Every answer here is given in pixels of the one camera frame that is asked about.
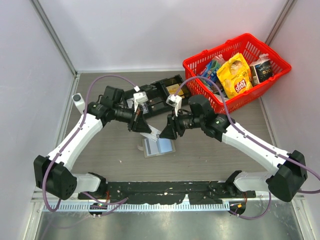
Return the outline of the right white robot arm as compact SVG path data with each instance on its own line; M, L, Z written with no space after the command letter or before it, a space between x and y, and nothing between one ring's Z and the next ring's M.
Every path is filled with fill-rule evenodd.
M227 180L226 193L233 198L243 192L270 192L283 202L290 202L308 175L304 155L279 149L245 130L226 114L215 113L209 100L194 95L188 100L190 110L181 108L182 98L171 94L166 103L173 107L160 138L175 140L187 129L200 128L208 137L230 145L266 169L266 172L235 171Z

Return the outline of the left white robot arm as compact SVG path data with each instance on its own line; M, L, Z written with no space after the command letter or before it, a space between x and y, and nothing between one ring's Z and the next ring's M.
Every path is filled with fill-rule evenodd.
M137 133L152 132L143 116L142 104L147 94L135 88L133 107L122 105L124 91L107 86L98 102L85 103L81 94L72 100L81 117L67 137L47 156L37 156L34 173L37 187L61 200L69 199L74 193L89 192L95 199L102 199L107 193L106 179L96 173L72 174L71 170L80 153L92 138L107 123L118 121L127 124L128 130Z

